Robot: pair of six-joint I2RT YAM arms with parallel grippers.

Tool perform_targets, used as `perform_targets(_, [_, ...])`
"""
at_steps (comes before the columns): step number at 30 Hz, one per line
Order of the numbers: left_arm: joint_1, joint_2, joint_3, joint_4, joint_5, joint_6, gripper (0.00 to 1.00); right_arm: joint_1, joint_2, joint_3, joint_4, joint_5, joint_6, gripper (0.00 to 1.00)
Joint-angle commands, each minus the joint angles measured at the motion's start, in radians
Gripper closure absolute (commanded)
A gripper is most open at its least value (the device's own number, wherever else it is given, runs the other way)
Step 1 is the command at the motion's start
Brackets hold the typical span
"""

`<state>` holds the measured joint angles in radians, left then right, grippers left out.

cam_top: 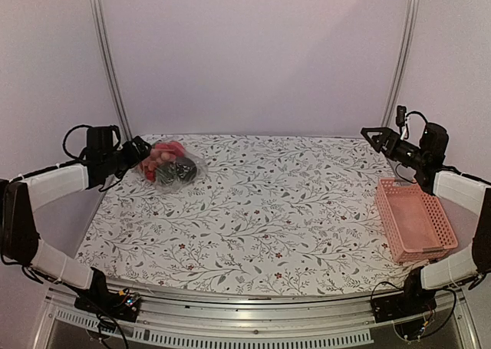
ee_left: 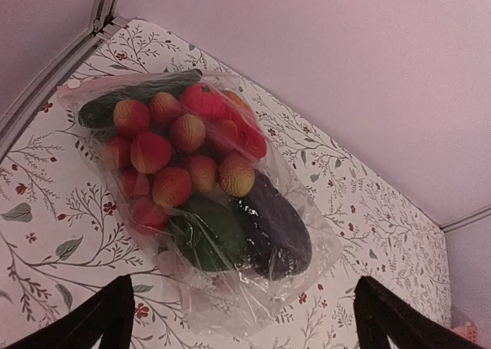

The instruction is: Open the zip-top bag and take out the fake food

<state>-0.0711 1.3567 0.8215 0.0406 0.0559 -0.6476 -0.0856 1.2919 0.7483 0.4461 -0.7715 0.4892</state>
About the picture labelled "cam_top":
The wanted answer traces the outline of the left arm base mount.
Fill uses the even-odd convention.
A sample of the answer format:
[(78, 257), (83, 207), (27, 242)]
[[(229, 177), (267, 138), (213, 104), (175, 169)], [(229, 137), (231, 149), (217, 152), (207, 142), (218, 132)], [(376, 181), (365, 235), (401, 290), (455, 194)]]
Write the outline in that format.
[(136, 322), (140, 313), (141, 296), (127, 288), (111, 292), (107, 288), (81, 290), (71, 288), (77, 294), (74, 306), (82, 311), (101, 314), (121, 321)]

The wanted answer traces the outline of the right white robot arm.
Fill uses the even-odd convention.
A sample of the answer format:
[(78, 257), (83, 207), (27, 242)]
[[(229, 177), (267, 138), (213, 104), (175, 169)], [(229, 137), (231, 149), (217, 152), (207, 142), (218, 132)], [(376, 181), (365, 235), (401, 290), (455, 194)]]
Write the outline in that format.
[(412, 315), (425, 305), (427, 298), (451, 284), (471, 282), (479, 285), (490, 274), (490, 183), (444, 164), (449, 141), (447, 130), (425, 120), (417, 146), (407, 141), (407, 119), (424, 117), (419, 111), (397, 108), (396, 132), (389, 127), (364, 127), (361, 135), (387, 159), (415, 171), (414, 179), (421, 190), (445, 199), (479, 217), (472, 242), (463, 250), (440, 262), (416, 268), (404, 281), (404, 293), (397, 298), (397, 309)]

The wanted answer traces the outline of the clear zip top bag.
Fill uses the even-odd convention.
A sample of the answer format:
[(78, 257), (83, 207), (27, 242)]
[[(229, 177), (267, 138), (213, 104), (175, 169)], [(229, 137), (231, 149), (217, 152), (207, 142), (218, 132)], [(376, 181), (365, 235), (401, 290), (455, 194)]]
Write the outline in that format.
[(207, 173), (206, 162), (175, 140), (154, 142), (138, 168), (147, 183), (165, 193), (180, 191)]

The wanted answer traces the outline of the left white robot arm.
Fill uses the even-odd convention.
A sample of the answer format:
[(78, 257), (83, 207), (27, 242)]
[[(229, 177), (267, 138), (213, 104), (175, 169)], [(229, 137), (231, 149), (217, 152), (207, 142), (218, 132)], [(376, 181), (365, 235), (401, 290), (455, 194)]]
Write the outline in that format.
[(110, 177), (123, 179), (145, 160), (152, 146), (141, 137), (122, 141), (115, 125), (94, 127), (80, 124), (86, 145), (79, 154), (66, 152), (69, 161), (1, 181), (1, 260), (85, 291), (84, 300), (98, 314), (114, 307), (113, 295), (96, 280), (92, 268), (82, 265), (43, 240), (36, 228), (38, 209), (71, 194), (89, 189), (105, 192)]

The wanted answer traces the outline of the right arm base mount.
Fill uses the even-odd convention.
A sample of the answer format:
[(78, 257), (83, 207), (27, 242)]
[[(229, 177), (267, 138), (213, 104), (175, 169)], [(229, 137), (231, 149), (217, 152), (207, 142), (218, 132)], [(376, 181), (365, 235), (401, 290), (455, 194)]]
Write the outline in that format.
[(393, 295), (370, 297), (371, 309), (377, 323), (396, 321), (419, 315), (413, 321), (404, 321), (396, 324), (396, 334), (405, 341), (418, 341), (426, 333), (435, 315), (437, 303), (435, 291), (424, 291), (423, 293), (405, 293), (399, 291)]

